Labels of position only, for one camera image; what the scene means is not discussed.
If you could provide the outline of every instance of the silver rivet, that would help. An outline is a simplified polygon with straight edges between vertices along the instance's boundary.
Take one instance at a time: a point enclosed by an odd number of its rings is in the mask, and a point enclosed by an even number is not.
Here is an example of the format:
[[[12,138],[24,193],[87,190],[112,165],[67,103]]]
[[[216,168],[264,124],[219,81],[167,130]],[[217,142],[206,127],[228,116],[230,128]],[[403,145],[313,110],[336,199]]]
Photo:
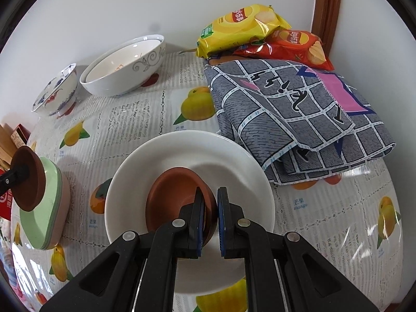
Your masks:
[[[250,226],[251,222],[247,218],[241,218],[238,220],[237,224],[242,228],[246,228],[247,226]]]
[[[183,227],[184,225],[185,225],[185,221],[183,220],[183,219],[180,219],[180,218],[178,218],[178,219],[175,219],[173,222],[172,222],[172,225],[174,226],[174,227],[177,227],[177,228],[181,228],[181,227]]]
[[[300,241],[300,236],[296,232],[289,232],[288,240],[290,240],[291,242],[298,242]]]
[[[133,240],[134,238],[136,238],[136,234],[133,231],[126,231],[123,233],[123,239],[127,242]]]

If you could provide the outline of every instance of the white wall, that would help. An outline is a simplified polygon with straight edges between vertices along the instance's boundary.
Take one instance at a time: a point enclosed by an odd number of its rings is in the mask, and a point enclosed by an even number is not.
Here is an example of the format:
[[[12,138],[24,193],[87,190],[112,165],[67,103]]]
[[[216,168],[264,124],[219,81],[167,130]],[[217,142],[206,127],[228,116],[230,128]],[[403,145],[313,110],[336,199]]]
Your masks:
[[[397,142],[385,160],[403,224],[401,301],[416,279],[416,41],[386,0],[342,0],[330,59]]]
[[[88,65],[124,41],[165,35],[168,51],[194,48],[213,19],[241,7],[273,5],[295,29],[310,29],[315,0],[38,0],[0,53],[0,123],[29,130],[31,105],[67,64]]]

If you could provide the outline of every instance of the gray cloth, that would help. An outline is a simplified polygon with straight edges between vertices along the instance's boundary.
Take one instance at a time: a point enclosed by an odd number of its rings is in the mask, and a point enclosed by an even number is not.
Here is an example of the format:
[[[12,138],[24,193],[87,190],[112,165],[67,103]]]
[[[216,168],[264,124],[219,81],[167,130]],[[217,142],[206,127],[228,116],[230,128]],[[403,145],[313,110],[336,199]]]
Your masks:
[[[277,184],[334,175],[395,143],[365,99],[335,73],[297,62],[242,60],[205,69],[221,134]]]

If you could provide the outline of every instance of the brown disc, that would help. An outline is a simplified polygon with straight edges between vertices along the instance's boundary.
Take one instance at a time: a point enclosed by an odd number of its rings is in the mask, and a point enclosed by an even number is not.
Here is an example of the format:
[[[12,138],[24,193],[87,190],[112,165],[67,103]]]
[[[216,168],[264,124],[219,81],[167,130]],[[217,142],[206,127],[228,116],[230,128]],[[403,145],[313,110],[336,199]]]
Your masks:
[[[10,169],[18,165],[27,165],[29,178],[12,187],[16,204],[24,211],[32,211],[42,200],[45,193],[46,177],[40,158],[28,146],[21,146],[15,152]]]
[[[178,218],[180,208],[193,203],[197,187],[205,201],[203,245],[208,243],[217,227],[217,202],[207,184],[186,167],[169,169],[153,183],[146,201],[147,229],[156,231],[164,223]]]

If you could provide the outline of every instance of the large white bowl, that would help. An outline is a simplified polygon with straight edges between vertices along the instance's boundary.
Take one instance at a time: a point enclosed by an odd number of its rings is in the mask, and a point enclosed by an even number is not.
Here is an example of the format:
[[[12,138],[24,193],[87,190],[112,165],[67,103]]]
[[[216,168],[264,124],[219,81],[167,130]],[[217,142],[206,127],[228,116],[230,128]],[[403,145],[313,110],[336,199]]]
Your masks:
[[[105,226],[112,243],[125,231],[147,233],[146,199],[153,182],[172,167],[196,172],[217,196],[226,186],[244,216],[272,231],[275,203],[270,184],[255,159],[235,142],[205,131],[176,131],[146,142],[126,158],[111,182]],[[205,295],[227,288],[245,275],[244,260],[224,259],[218,228],[199,259],[179,259],[175,292]]]
[[[101,55],[84,70],[80,82],[91,94],[116,96],[146,82],[165,57],[165,38],[146,35]]]
[[[54,77],[32,105],[32,112],[40,115],[63,115],[76,100],[75,91],[78,85],[76,64],[72,63]]]

